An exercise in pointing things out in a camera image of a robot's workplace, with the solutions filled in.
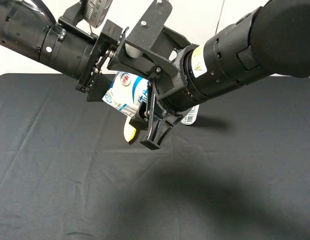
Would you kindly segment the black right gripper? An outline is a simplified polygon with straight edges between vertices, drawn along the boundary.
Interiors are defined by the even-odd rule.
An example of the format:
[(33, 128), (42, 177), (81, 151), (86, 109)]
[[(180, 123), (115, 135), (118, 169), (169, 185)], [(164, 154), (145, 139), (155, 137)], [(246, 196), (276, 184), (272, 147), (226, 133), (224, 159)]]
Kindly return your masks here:
[(142, 145), (150, 150), (158, 150), (188, 114), (187, 110), (174, 111), (164, 103), (192, 102), (192, 82), (186, 64), (192, 52), (192, 43), (185, 36), (164, 27), (153, 46), (154, 52), (149, 52), (152, 43), (141, 45), (125, 42), (128, 31), (107, 69), (129, 72), (150, 81), (147, 101), (139, 105), (129, 124), (146, 132), (140, 139)]

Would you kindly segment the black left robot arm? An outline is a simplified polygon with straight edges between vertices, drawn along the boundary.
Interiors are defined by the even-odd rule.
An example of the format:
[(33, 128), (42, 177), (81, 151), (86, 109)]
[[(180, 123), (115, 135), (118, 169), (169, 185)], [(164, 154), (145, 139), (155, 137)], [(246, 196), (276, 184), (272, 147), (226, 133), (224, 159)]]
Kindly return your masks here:
[(122, 37), (106, 19), (110, 6), (81, 0), (55, 19), (41, 0), (0, 0), (0, 45), (74, 78), (88, 102), (100, 102), (112, 83), (102, 65)]

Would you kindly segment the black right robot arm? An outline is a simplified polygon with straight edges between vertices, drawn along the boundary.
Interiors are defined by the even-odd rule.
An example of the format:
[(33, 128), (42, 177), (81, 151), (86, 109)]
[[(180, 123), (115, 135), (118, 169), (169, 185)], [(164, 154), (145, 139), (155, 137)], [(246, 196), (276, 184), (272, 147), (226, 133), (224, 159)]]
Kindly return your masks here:
[(131, 124), (151, 150), (196, 105), (272, 74), (310, 77), (310, 0), (270, 0), (201, 45), (165, 26), (171, 12), (153, 1), (108, 64), (148, 80)]

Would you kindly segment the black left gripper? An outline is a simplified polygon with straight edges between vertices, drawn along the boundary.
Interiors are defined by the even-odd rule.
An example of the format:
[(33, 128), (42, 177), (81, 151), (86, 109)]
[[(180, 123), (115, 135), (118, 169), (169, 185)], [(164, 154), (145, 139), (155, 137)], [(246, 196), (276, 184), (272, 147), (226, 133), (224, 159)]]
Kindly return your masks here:
[(91, 48), (82, 56), (84, 66), (76, 86), (76, 90), (88, 93), (87, 102), (103, 102), (112, 81), (102, 74), (101, 68), (111, 53), (116, 51), (128, 29), (106, 20), (98, 37), (76, 30), (75, 35)]

